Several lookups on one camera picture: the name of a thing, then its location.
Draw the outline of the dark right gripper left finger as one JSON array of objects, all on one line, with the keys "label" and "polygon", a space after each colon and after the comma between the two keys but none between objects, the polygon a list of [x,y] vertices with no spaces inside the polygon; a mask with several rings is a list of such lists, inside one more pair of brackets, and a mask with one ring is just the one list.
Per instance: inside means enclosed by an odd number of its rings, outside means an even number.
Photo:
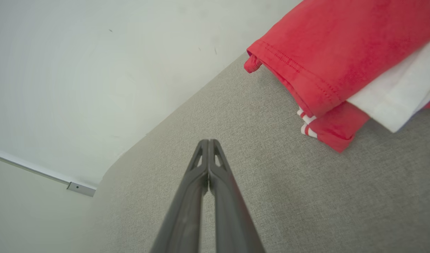
[{"label": "dark right gripper left finger", "polygon": [[197,144],[150,253],[199,253],[201,210],[209,179],[208,145],[209,140]]}]

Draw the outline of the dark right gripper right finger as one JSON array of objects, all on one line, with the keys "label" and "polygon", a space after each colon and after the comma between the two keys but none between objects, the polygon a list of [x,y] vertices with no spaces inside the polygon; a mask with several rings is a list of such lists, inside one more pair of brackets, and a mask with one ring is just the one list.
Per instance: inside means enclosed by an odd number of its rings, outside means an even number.
[{"label": "dark right gripper right finger", "polygon": [[210,191],[215,198],[217,253],[266,253],[218,140],[209,140]]}]

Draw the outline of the red white basketball jersey shirt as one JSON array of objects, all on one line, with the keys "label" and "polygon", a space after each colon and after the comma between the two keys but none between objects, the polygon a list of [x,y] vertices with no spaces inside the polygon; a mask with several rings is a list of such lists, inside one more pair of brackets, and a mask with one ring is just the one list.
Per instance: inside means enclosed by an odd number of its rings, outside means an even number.
[{"label": "red white basketball jersey shirt", "polygon": [[430,0],[303,0],[247,53],[311,120],[302,133],[343,152],[369,116],[347,99],[430,42]]}]

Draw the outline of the white wall baseboard strip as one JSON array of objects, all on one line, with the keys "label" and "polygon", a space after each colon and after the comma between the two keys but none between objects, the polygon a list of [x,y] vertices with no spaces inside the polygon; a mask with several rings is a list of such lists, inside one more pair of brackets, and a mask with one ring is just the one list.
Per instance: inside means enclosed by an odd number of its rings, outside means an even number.
[{"label": "white wall baseboard strip", "polygon": [[57,171],[50,170],[48,168],[43,168],[40,165],[36,165],[32,162],[28,162],[14,155],[8,154],[6,152],[0,151],[0,160],[9,163],[18,168],[22,168],[26,171],[41,175],[48,179],[55,180],[67,185],[67,189],[80,193],[89,197],[93,197],[97,187],[86,183],[82,180],[78,180],[72,176],[67,176]]}]

